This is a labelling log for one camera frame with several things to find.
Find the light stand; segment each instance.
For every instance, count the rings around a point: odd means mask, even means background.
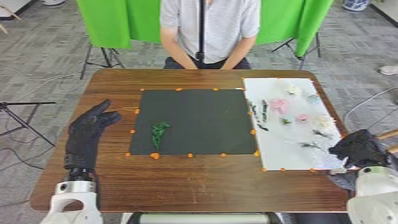
[[[282,45],[271,50],[271,53],[285,46],[293,52],[293,55],[294,55],[294,49],[293,47],[289,46],[289,42],[294,40],[294,38],[291,38],[284,43]],[[312,53],[314,50],[317,50],[317,58],[321,57],[321,53],[319,53],[319,34],[316,33],[314,35],[314,40],[316,40],[316,45],[314,45],[314,48],[305,51],[305,54],[301,57],[296,57],[294,58],[300,60],[300,66],[298,66],[298,70],[301,70],[301,67],[303,67],[303,63],[305,63],[305,57],[307,55]]]
[[[42,138],[42,140],[47,142],[47,144],[51,146],[54,146],[54,144],[51,143],[51,141],[47,140],[46,136],[38,133],[38,131],[33,129],[33,127],[30,126],[30,121],[31,121],[31,118],[33,118],[33,115],[35,115],[35,112],[37,112],[37,109],[38,109],[38,106],[40,105],[46,105],[46,104],[56,104],[54,102],[31,102],[31,103],[5,103],[1,102],[0,103],[0,111],[5,112],[5,114],[8,115],[8,117],[14,119],[14,121],[19,123],[19,127],[15,127],[14,129],[6,130],[0,136],[10,134],[12,132],[15,132],[17,130],[21,130],[22,128],[26,128],[33,134],[37,135],[37,137]],[[30,115],[28,115],[28,119],[26,121],[21,119],[21,117],[14,114],[14,112],[10,111],[8,109],[8,106],[24,106],[24,105],[33,105],[33,110],[30,112]]]
[[[195,59],[198,65],[204,65],[204,20],[205,20],[205,0],[198,0],[198,51],[195,53]]]
[[[120,60],[118,60],[118,57],[117,57],[118,52],[115,51],[113,48],[108,48],[108,53],[106,53],[104,48],[101,47],[101,54],[102,54],[102,59],[104,59],[104,63],[106,63],[104,65],[102,64],[97,64],[94,62],[88,62],[88,59],[90,59],[90,50],[92,50],[92,44],[88,46],[85,60],[83,60],[83,69],[81,69],[81,73],[79,73],[79,80],[83,79],[86,65],[95,65],[95,66],[101,66],[102,68],[113,68],[118,65],[120,68],[124,68],[124,65],[122,65]]]

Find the white shirt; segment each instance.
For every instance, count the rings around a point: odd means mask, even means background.
[[[221,61],[243,38],[259,31],[261,0],[213,0],[205,7],[204,63]],[[177,42],[195,58],[198,50],[198,0],[161,0],[159,25],[177,28]]]

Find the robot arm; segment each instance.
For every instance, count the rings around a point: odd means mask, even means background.
[[[388,168],[396,165],[396,159],[381,151],[378,139],[367,130],[360,130],[328,149],[337,158],[346,159],[344,168],[360,168],[355,197],[348,201],[353,224],[398,224],[398,172]]]
[[[371,166],[358,171],[348,215],[353,224],[398,223],[398,173],[387,167]]]
[[[40,224],[101,224],[99,185],[95,176],[97,143],[104,128],[120,120],[117,112],[104,112],[109,101],[85,112],[69,126],[69,139],[65,144],[63,168],[69,170],[65,181],[56,184],[51,197],[51,208]],[[65,206],[79,202],[78,211],[63,212]]]

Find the black mat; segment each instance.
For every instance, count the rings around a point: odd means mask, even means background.
[[[241,90],[154,90],[141,93],[131,154],[252,154],[255,139]],[[159,150],[152,125],[166,122]]]

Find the wall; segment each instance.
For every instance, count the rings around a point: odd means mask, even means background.
[[[385,0],[383,3],[372,3],[372,5],[398,22],[398,0]]]
[[[31,0],[0,0],[0,5],[3,5],[12,12],[26,5]],[[6,11],[0,8],[0,17],[8,17]]]

